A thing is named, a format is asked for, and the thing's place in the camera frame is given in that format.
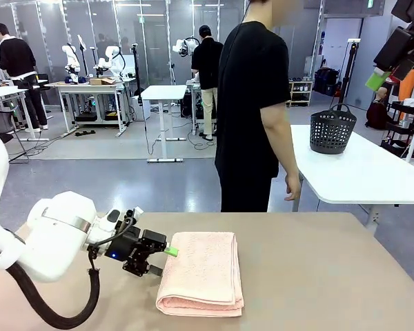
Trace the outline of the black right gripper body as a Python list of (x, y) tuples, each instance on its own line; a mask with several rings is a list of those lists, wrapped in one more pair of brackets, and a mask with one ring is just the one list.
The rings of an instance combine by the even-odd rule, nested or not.
[(397, 0), (391, 13), (406, 23), (414, 23), (414, 0)]

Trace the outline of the person's right hand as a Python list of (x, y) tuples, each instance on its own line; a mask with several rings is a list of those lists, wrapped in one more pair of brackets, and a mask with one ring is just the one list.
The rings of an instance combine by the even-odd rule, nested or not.
[(285, 177), (286, 194), (285, 201), (294, 201), (300, 198), (302, 184), (299, 174), (287, 174)]

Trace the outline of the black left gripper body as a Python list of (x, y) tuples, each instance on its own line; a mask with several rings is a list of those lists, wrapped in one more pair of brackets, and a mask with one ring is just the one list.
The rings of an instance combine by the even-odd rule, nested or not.
[(140, 237), (141, 230), (130, 226), (118, 238), (110, 242), (106, 257), (122, 262), (126, 272), (142, 277), (148, 273), (148, 245)]

